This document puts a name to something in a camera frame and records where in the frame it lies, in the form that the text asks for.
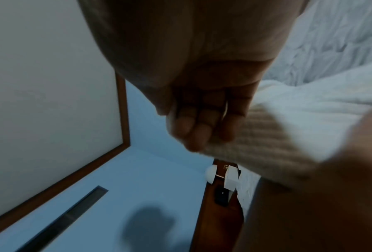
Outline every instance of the black object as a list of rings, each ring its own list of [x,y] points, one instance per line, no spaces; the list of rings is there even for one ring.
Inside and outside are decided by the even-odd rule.
[[[229,190],[223,186],[217,186],[215,188],[215,203],[224,207],[229,204]]]
[[[64,230],[73,224],[82,214],[94,205],[103,195],[108,192],[101,186],[96,187],[59,218],[44,228],[39,234],[24,244],[16,252],[38,252],[43,250],[49,243],[58,237]]]

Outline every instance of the wooden panel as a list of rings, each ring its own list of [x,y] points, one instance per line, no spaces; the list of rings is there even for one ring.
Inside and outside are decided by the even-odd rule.
[[[43,205],[45,202],[49,201],[62,191],[66,190],[71,185],[75,184],[83,177],[96,170],[100,166],[104,165],[110,159],[114,158],[119,153],[123,152],[126,148],[130,146],[130,136],[129,136],[129,120],[128,120],[128,107],[126,101],[126,87],[125,80],[116,75],[117,90],[118,90],[118,101],[119,110],[121,113],[121,127],[122,127],[122,139],[123,143],[108,153],[102,155],[96,160],[90,162],[79,170],[73,172],[69,176],[63,178],[59,182],[50,186],[46,190],[40,192],[29,200],[23,202],[12,210],[4,213],[0,216],[0,232],[29,214],[30,212],[37,209],[39,206]]]
[[[215,160],[217,174],[225,176],[225,165],[236,166],[224,161]],[[195,228],[191,252],[230,252],[236,244],[244,223],[243,211],[235,192],[227,207],[217,205],[214,201],[215,188],[223,186],[224,180],[216,178],[211,185],[207,183],[204,197]]]

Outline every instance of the blue wall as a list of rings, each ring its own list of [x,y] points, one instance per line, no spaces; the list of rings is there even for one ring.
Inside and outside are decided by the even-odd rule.
[[[129,82],[128,96],[131,145],[185,167],[204,173],[213,158],[190,153],[167,132],[165,117],[157,115],[154,106]]]
[[[44,251],[186,252],[205,184],[197,171],[130,147],[0,233],[0,252],[15,251],[98,185],[109,192]]]

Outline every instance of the ribbed fabric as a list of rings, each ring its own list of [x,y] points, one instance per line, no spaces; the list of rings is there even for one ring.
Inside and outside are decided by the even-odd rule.
[[[300,87],[263,81],[235,141],[203,153],[296,188],[371,109],[372,63]]]

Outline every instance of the wall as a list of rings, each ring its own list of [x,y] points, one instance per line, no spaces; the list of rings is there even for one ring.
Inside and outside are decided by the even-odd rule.
[[[98,185],[109,192],[44,251],[186,252],[205,184],[199,172],[130,147],[0,233],[0,252],[15,251]]]
[[[132,146],[204,173],[213,158],[191,153],[173,139],[166,130],[165,117],[158,116],[154,106],[129,82],[126,93]]]
[[[0,0],[0,215],[121,142],[114,71],[77,2]]]

